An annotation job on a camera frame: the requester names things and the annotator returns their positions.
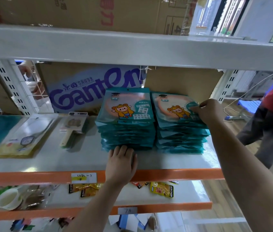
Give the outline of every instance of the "stack of teal packages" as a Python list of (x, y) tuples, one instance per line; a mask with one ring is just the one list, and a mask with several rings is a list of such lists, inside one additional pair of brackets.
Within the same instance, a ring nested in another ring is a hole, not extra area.
[(156, 130), (148, 88), (107, 89), (96, 119), (102, 149), (118, 145), (148, 150), (154, 145)]
[(163, 153), (202, 154), (210, 135), (206, 124), (189, 107), (198, 104), (186, 95), (152, 92), (156, 115), (156, 146)]

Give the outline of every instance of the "orange shelf edge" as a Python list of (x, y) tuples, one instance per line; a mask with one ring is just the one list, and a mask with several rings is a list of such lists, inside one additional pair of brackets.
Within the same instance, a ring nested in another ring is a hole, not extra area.
[[(97, 173), (97, 182), (105, 182), (105, 171), (0, 172), (0, 186), (23, 184), (69, 184), (71, 173)], [(212, 169), (140, 169), (131, 182), (224, 179), (220, 168)]]
[[(114, 206), (110, 215), (117, 215), (118, 208), (122, 207), (137, 207), (138, 213), (161, 213), (170, 211), (196, 211), (212, 208), (212, 202), (204, 203), (170, 203), (170, 204), (147, 204), (147, 205), (127, 205)], [(17, 219), (32, 219), (32, 218), (65, 218), (75, 217), (83, 208), (56, 208), (42, 209), (30, 211), (0, 211), (0, 221), (2, 220), (17, 220)]]

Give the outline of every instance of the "shelf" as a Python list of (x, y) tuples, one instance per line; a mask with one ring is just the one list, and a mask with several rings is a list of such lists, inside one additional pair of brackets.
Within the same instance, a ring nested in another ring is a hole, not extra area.
[[(111, 215), (117, 215), (119, 207), (137, 207), (138, 213), (194, 211), (212, 208), (212, 202), (201, 181), (180, 181), (179, 185), (170, 184), (174, 186), (173, 198), (151, 193), (150, 185), (138, 189), (133, 184), (127, 184), (120, 192)], [(0, 211), (0, 220), (74, 217), (92, 198), (80, 198), (80, 192), (69, 194), (68, 185), (60, 185), (51, 194), (45, 209)]]
[(232, 37), (0, 25), (0, 59), (273, 71), (273, 44)]
[[(61, 121), (53, 129), (42, 148), (30, 159), (0, 159), (0, 186), (71, 183), (71, 173), (95, 172), (97, 181), (105, 181), (108, 153), (101, 150), (101, 137), (89, 117), (88, 130), (74, 147), (59, 147), (64, 133)], [(137, 151), (138, 169), (132, 182), (223, 179), (211, 137), (204, 143), (204, 154), (160, 154), (155, 150)]]

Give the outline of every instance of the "gray pants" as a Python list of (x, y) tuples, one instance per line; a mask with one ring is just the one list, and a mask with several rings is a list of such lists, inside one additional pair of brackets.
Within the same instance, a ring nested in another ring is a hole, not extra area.
[(245, 146), (262, 139), (256, 157), (269, 169), (273, 164), (273, 112), (260, 105), (237, 135)]

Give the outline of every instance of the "white wall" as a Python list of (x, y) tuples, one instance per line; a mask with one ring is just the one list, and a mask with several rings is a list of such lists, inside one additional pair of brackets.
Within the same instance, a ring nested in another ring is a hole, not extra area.
[(273, 36), (273, 0), (250, 0), (234, 36), (268, 43)]

